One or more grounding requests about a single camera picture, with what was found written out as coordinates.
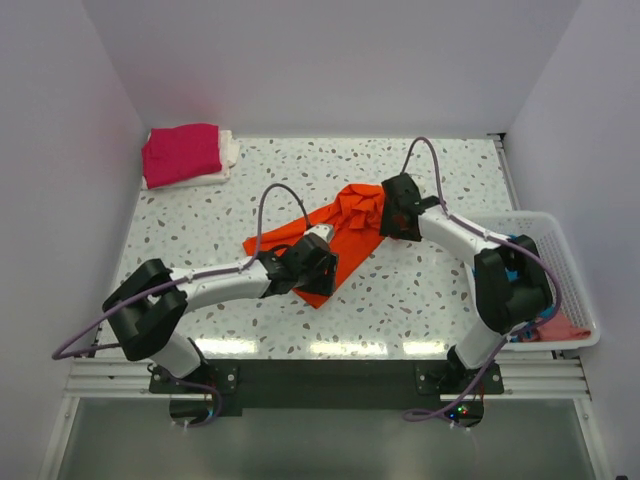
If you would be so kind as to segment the orange t-shirt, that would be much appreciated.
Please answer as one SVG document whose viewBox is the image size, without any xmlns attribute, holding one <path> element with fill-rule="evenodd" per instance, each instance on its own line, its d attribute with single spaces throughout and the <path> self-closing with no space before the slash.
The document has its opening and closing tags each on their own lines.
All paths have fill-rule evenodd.
<svg viewBox="0 0 640 480">
<path fill-rule="evenodd" d="M 312 224 L 328 224 L 334 227 L 331 250 L 338 255 L 336 285 L 340 287 L 347 278 L 381 244 L 379 234 L 385 195 L 380 185 L 349 184 L 332 203 L 312 211 Z M 279 228 L 265 232 L 260 238 L 249 237 L 243 242 L 246 253 L 269 250 L 278 245 L 292 245 L 305 231 L 305 220 L 300 217 Z"/>
</svg>

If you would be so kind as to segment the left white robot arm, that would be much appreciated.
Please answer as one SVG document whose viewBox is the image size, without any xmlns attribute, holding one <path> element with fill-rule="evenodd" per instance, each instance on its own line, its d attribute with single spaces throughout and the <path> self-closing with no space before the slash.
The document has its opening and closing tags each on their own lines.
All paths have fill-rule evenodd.
<svg viewBox="0 0 640 480">
<path fill-rule="evenodd" d="M 268 298 L 294 289 L 329 297 L 336 286 L 338 255 L 331 251 L 333 228 L 319 224 L 294 245 L 272 248 L 216 269 L 171 269 L 146 261 L 103 303 L 103 312 L 125 357 L 149 359 L 185 392 L 207 380 L 195 343 L 176 332 L 193 311 L 240 299 Z"/>
</svg>

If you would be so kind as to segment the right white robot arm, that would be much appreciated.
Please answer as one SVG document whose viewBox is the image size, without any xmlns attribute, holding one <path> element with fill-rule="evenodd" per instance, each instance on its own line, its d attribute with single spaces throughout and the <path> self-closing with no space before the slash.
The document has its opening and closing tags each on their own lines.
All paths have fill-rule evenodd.
<svg viewBox="0 0 640 480">
<path fill-rule="evenodd" d="M 382 236 L 436 243 L 471 269 L 479 320 L 450 348 L 445 369 L 452 390 L 469 392 L 481 380 L 480 368 L 513 329 L 553 305 L 537 246 L 526 235 L 507 237 L 457 216 L 435 196 L 422 197 L 407 173 L 385 180 L 382 188 Z"/>
</svg>

